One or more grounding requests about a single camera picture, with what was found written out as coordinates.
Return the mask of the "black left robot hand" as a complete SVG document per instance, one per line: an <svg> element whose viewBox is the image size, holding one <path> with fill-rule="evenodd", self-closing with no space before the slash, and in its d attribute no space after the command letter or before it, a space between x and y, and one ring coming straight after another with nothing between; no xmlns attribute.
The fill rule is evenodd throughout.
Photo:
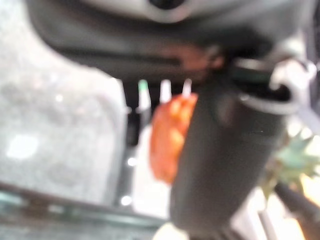
<svg viewBox="0 0 320 240"><path fill-rule="evenodd" d="M311 19L313 0L29 0L30 20L58 53L122 81L127 142L139 139L138 81L200 84L170 212L207 237L258 179L295 106L272 90L276 44Z"/></svg>

